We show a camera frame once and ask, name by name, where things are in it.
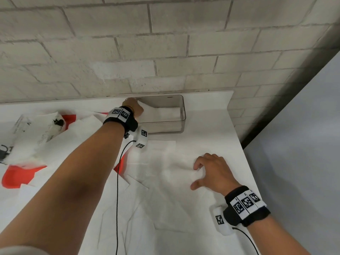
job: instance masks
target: cord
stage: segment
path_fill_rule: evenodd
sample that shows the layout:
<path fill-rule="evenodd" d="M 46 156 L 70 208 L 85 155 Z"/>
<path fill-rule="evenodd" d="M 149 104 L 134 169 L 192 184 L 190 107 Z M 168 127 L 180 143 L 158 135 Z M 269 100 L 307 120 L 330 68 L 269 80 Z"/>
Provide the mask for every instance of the cord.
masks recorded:
<path fill-rule="evenodd" d="M 124 154 L 124 150 L 126 149 L 126 147 L 131 143 L 131 142 L 136 142 L 135 140 L 130 141 L 128 144 L 126 144 L 126 146 L 124 147 L 120 158 L 119 158 L 119 162 L 118 162 L 118 167 L 117 167 L 117 206 L 116 206 L 116 236 L 117 236 L 117 249 L 116 249 L 116 255 L 118 254 L 118 176 L 119 176 L 119 166 L 120 166 L 120 160 L 122 159 L 122 156 Z"/>
<path fill-rule="evenodd" d="M 251 242 L 252 245 L 254 246 L 254 249 L 256 250 L 257 255 L 259 255 L 259 253 L 258 253 L 258 251 L 257 251 L 257 249 L 256 249 L 255 244 L 253 243 L 253 241 L 250 239 L 250 237 L 249 237 L 244 231 L 242 231 L 242 230 L 240 230 L 240 229 L 238 229 L 238 228 L 236 228 L 236 227 L 232 227 L 232 229 L 238 230 L 238 231 L 240 231 L 241 233 L 244 233 L 244 235 L 247 236 L 247 238 L 250 240 L 250 242 Z"/>

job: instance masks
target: transparent bin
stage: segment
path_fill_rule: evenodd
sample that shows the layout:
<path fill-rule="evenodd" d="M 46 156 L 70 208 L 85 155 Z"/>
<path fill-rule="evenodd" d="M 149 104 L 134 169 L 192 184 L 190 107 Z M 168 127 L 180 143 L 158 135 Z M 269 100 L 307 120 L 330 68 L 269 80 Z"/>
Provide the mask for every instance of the transparent bin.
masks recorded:
<path fill-rule="evenodd" d="M 138 101 L 155 108 L 179 107 L 181 119 L 176 121 L 163 122 L 139 122 L 149 134 L 156 133 L 182 133 L 185 126 L 185 108 L 182 95 L 164 95 L 154 97 L 138 97 Z"/>

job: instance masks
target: person's right arm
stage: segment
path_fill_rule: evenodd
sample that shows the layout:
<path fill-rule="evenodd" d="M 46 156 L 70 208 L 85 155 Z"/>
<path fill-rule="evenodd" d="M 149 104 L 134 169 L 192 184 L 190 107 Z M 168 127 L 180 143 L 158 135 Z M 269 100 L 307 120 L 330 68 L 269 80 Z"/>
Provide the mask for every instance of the person's right arm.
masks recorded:
<path fill-rule="evenodd" d="M 226 196 L 232 190 L 240 187 L 224 158 L 216 154 L 206 153 L 198 157 L 194 170 L 205 167 L 205 177 L 194 181 L 190 188 L 196 190 L 202 186 Z M 282 226 L 270 215 L 255 221 L 247 227 L 262 255 L 309 255 Z"/>

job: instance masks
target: hand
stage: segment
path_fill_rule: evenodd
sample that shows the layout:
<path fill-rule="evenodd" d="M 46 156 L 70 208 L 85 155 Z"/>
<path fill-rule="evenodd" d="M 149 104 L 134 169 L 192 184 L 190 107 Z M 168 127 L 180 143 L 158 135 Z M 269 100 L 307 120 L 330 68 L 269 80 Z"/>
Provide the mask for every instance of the hand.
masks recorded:
<path fill-rule="evenodd" d="M 227 196 L 232 190 L 242 186 L 233 176 L 232 171 L 223 157 L 216 154 L 206 153 L 196 159 L 193 169 L 205 167 L 205 177 L 194 181 L 190 188 L 196 190 L 205 186 L 215 192 Z"/>
<path fill-rule="evenodd" d="M 133 111 L 133 115 L 134 117 L 139 117 L 143 112 L 144 109 L 143 107 L 141 107 L 137 100 L 135 98 L 127 98 L 125 99 L 125 101 L 123 102 L 122 106 L 127 106 L 129 107 L 132 111 Z"/>

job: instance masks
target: brick wall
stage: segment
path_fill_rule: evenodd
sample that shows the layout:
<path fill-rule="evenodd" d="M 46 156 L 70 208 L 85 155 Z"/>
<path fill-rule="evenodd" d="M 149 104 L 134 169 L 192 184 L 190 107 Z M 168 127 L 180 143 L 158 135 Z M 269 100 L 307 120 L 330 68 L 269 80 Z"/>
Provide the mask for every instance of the brick wall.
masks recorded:
<path fill-rule="evenodd" d="M 0 0 L 0 102 L 233 89 L 256 134 L 338 52 L 340 0 Z"/>

